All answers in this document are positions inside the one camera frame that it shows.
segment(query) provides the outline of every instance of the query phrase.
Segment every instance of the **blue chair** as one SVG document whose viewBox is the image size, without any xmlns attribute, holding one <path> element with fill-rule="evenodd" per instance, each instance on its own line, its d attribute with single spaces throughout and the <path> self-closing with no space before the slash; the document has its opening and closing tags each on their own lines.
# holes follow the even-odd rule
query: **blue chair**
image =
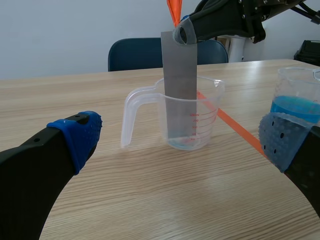
<svg viewBox="0 0 320 240">
<path fill-rule="evenodd" d="M 198 65 L 228 63 L 227 51 L 219 41 L 208 40 L 198 43 L 197 46 Z M 109 72 L 162 67 L 162 49 L 159 37 L 122 39 L 115 42 L 109 51 Z"/>
</svg>

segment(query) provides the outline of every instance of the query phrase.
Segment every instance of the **gray paper strip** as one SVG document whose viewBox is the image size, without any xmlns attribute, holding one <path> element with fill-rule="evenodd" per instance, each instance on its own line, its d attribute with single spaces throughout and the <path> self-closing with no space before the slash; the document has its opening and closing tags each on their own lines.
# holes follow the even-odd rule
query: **gray paper strip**
<svg viewBox="0 0 320 240">
<path fill-rule="evenodd" d="M 161 33 L 165 95 L 197 99 L 197 45 L 180 45 L 171 31 Z M 197 103 L 166 99 L 168 138 L 192 136 L 196 132 Z"/>
</svg>

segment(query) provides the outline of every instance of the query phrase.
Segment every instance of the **wooden table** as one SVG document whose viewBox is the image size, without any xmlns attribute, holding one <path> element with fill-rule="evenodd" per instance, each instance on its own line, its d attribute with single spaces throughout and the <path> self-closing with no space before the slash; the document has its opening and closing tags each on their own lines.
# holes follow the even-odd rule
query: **wooden table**
<svg viewBox="0 0 320 240">
<path fill-rule="evenodd" d="M 269 112 L 277 69 L 293 60 L 202 65 L 226 81 L 221 104 L 255 136 Z M 120 148 L 127 94 L 162 69 L 0 81 L 0 151 L 48 122 L 80 111 L 102 115 L 93 157 L 56 201 L 42 240 L 318 240 L 320 221 L 293 183 L 217 119 L 211 142 L 193 152 L 166 145 L 155 105 L 137 113 L 131 145 Z"/>
</svg>

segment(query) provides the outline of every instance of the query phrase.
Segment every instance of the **orange tape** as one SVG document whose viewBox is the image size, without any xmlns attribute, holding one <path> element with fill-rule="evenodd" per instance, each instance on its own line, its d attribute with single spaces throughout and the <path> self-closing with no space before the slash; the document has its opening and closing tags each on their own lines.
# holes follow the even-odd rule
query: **orange tape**
<svg viewBox="0 0 320 240">
<path fill-rule="evenodd" d="M 199 91 L 197 92 L 197 96 L 198 99 L 206 99 L 206 97 Z M 204 104 L 211 111 L 216 110 L 215 106 L 213 106 L 211 102 L 206 101 L 204 102 Z M 259 153 L 261 153 L 262 156 L 267 158 L 261 147 L 260 141 L 255 136 L 253 136 L 250 132 L 248 132 L 244 127 L 242 127 L 239 123 L 237 123 L 232 117 L 230 117 L 228 114 L 226 114 L 226 112 L 224 112 L 220 108 L 218 109 L 217 115 L 226 124 L 228 124 L 237 134 L 243 137 L 243 139 L 246 140 L 252 147 L 254 147 Z"/>
<path fill-rule="evenodd" d="M 180 23 L 182 0 L 166 0 L 174 26 Z"/>
</svg>

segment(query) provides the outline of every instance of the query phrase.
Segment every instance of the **clear plastic measuring cup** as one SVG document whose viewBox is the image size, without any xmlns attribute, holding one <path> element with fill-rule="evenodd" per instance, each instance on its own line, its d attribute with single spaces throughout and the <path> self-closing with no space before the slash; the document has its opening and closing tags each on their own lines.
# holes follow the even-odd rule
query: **clear plastic measuring cup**
<svg viewBox="0 0 320 240">
<path fill-rule="evenodd" d="M 311 123 L 320 121 L 320 69 L 286 67 L 279 81 L 270 112 L 285 113 Z"/>
<path fill-rule="evenodd" d="M 225 83 L 206 77 L 197 78 L 197 99 L 165 96 L 164 79 L 154 86 L 132 91 L 125 99 L 121 146 L 130 144 L 138 108 L 157 103 L 162 136 L 173 148 L 200 149 L 210 141 Z"/>
</svg>

